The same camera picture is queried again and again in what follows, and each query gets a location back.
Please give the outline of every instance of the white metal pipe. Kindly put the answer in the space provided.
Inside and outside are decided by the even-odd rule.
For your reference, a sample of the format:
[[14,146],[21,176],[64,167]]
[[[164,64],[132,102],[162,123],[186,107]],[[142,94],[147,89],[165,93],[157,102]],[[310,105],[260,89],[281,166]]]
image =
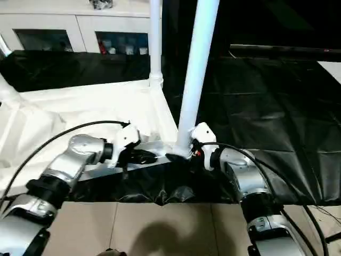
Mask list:
[[0,50],[4,53],[5,56],[8,56],[12,53],[12,51],[7,47],[1,35],[0,35]]
[[160,0],[150,0],[150,82],[162,83],[161,72],[161,41],[160,41]]
[[189,157],[220,0],[198,0],[175,152]]

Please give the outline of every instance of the tiled floor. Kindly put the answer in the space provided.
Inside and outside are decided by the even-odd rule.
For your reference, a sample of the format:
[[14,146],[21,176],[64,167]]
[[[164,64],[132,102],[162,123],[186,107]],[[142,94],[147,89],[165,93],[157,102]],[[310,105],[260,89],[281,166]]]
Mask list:
[[[330,210],[341,217],[341,209]],[[317,234],[298,206],[286,210],[321,252]],[[341,230],[312,209],[326,235]],[[247,256],[250,244],[238,205],[65,203],[51,227],[44,256],[96,256],[108,247],[128,256]],[[329,245],[340,256],[341,244]]]

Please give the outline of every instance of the black cloth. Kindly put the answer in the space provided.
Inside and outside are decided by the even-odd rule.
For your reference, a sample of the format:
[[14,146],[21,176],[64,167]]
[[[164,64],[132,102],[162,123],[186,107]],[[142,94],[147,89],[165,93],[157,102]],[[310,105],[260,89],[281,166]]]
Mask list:
[[[91,53],[14,52],[0,72],[18,91],[146,79],[149,58]],[[164,94],[180,116],[186,63],[164,61]],[[341,202],[341,85],[315,61],[212,59],[197,122],[217,141],[250,149],[290,180],[305,204]],[[279,199],[299,204],[267,170]],[[219,171],[182,161],[79,182],[72,201],[236,203]]]

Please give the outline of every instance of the white cabinet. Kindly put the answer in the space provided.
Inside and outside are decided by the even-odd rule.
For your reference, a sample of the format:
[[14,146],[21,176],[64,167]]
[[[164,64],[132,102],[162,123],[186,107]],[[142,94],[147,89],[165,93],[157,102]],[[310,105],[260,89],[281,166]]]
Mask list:
[[40,50],[51,37],[70,44],[74,52],[86,51],[75,15],[0,14],[0,34],[12,51]]
[[94,10],[88,0],[0,0],[0,35],[11,51],[150,52],[149,1],[114,2]]
[[123,54],[124,47],[130,47],[135,54],[148,48],[149,18],[78,15],[77,20],[87,52],[100,52],[99,43],[103,41]]

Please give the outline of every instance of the shelf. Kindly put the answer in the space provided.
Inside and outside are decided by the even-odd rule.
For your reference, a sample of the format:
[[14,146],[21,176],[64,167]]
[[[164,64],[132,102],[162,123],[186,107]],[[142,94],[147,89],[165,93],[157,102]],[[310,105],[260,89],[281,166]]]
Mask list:
[[0,0],[0,14],[33,13],[149,17],[149,0],[113,1],[116,3],[113,8],[94,10],[88,0]]

